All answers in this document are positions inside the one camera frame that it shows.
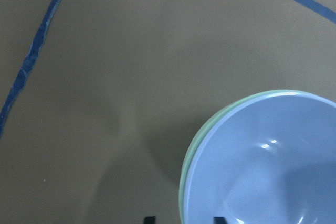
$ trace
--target gray table surface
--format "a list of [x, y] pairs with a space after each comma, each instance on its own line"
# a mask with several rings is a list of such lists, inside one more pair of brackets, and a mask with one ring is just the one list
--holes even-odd
[[[1, 104], [49, 1], [0, 0]], [[198, 128], [260, 91], [336, 100], [335, 38], [293, 0], [63, 0], [0, 142], [0, 222], [179, 223]]]

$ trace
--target black object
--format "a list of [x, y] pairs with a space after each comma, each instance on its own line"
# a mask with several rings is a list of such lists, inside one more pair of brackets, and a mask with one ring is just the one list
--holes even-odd
[[[156, 216], [147, 216], [143, 220], [143, 224], [155, 224]], [[224, 217], [214, 217], [215, 224], [227, 224]]]

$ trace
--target bowl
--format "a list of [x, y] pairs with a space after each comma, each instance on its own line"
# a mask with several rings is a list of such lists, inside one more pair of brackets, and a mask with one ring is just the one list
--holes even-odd
[[217, 112], [187, 151], [183, 224], [336, 220], [336, 104], [296, 90], [252, 95]]

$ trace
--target blue bowl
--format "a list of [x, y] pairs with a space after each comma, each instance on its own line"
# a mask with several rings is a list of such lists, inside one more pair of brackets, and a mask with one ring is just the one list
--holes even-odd
[[214, 115], [183, 164], [184, 224], [336, 223], [336, 104], [276, 90]]

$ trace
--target light blue plastic bowl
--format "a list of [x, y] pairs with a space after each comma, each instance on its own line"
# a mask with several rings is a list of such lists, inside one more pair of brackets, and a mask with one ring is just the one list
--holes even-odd
[[180, 181], [184, 224], [336, 223], [336, 104], [275, 90], [215, 114], [193, 139]]

